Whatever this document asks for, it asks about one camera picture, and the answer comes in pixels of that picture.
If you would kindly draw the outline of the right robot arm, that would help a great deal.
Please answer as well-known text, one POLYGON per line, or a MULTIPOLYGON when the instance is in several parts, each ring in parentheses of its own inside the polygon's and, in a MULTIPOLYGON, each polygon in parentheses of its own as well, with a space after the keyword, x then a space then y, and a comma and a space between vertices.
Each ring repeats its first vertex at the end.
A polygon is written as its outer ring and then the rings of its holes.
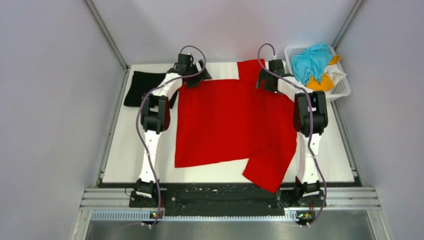
POLYGON ((318 165, 320 141, 329 117, 326 94, 307 89, 285 72, 281 59, 273 59, 261 66, 256 84, 275 94, 285 95, 294 104, 292 124, 299 140, 299 165, 291 194, 283 193, 279 203, 284 207, 316 207, 325 199, 321 190, 326 183, 318 165))

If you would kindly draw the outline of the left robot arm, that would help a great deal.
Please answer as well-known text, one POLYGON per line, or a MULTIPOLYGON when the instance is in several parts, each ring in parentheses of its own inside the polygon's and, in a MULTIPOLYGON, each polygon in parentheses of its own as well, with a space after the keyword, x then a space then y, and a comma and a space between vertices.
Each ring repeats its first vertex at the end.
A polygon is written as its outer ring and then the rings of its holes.
POLYGON ((205 58, 195 61, 190 53, 179 53, 177 62, 166 72, 162 82, 142 96, 136 132, 143 145, 143 158, 134 193, 149 207, 161 204, 157 155, 163 132, 171 123, 171 98, 181 87, 194 88, 211 78, 205 58))

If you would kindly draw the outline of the red t shirt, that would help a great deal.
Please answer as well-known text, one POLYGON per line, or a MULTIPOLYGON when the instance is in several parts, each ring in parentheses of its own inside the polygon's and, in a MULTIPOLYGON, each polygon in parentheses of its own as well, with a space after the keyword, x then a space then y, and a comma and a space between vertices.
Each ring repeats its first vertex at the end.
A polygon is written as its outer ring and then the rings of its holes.
POLYGON ((247 159, 243 176, 276 192, 297 149, 294 103, 257 88, 264 60, 238 62, 238 78, 179 89, 175 166, 247 159))

